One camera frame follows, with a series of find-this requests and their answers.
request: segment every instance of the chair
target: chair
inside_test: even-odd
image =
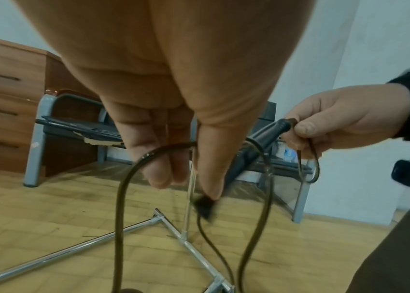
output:
[[[100,106],[99,122],[87,122],[68,118],[57,118],[52,116],[52,108],[55,102],[60,98],[73,98],[81,102],[94,103]],[[269,102],[265,112],[259,117],[255,127],[250,135],[262,127],[274,122],[276,113],[276,104]],[[191,139],[196,138],[197,122],[194,119],[191,125]],[[117,131],[113,120],[109,117],[103,105],[99,102],[89,100],[74,94],[63,93],[60,96],[45,95],[41,99],[34,131],[32,135],[31,148],[28,155],[28,164],[26,168],[23,185],[25,187],[36,187],[39,184],[39,170],[42,163],[42,155],[45,149],[45,141],[48,136],[61,136],[69,139],[84,140],[86,143],[98,145],[98,163],[102,164],[107,160],[108,146],[124,148],[121,136]],[[290,177],[301,182],[301,188],[297,197],[297,203],[293,210],[292,221],[300,223],[303,217],[303,210],[308,196],[309,186],[303,184],[303,180],[298,174],[298,166],[295,163],[288,163],[275,156],[277,144],[268,150],[271,155],[275,175]],[[258,173],[264,172],[262,161],[257,161],[249,169]],[[312,174],[309,166],[303,166],[303,174]],[[258,187],[264,189],[266,177],[261,176]]]

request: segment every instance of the pants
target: pants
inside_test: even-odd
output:
[[[410,210],[362,263],[346,293],[410,293]]]

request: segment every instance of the cabinet top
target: cabinet top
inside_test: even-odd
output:
[[[43,50],[43,49],[38,49],[38,48],[34,48],[34,47],[30,47],[30,46],[26,46],[26,45],[14,43],[14,42],[4,41],[4,40],[1,40],[1,39],[0,39],[0,45],[13,47],[13,48],[16,48],[16,49],[25,50],[25,51],[29,51],[29,52],[34,52],[34,53],[38,53],[38,54],[42,54],[42,55],[46,55],[48,57],[51,57],[51,58],[56,59],[58,61],[61,61],[60,57],[58,57],[57,55],[55,55],[55,54],[53,54],[49,51]]]

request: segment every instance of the drawer handle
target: drawer handle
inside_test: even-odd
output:
[[[19,148],[19,146],[17,146],[17,145],[9,144],[9,143],[3,142],[3,141],[0,141],[0,146],[7,147],[7,148],[12,148],[12,149]]]
[[[2,74],[0,74],[0,78],[9,79],[9,80],[13,80],[13,81],[16,81],[16,82],[18,82],[18,81],[21,80],[21,79],[19,79],[19,78],[17,78],[17,77],[14,77],[14,76],[7,76],[7,75],[2,75]]]
[[[18,116],[18,113],[15,112],[10,112],[10,111],[5,111],[0,109],[1,114],[6,114],[6,115],[11,115],[11,116]]]

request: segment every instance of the chest of drawers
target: chest of drawers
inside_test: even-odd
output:
[[[0,170],[24,173],[37,106],[47,90],[68,89],[99,100],[50,52],[0,40]],[[62,100],[54,115],[97,121],[99,109]],[[97,148],[49,138],[41,174],[52,176],[97,160]]]

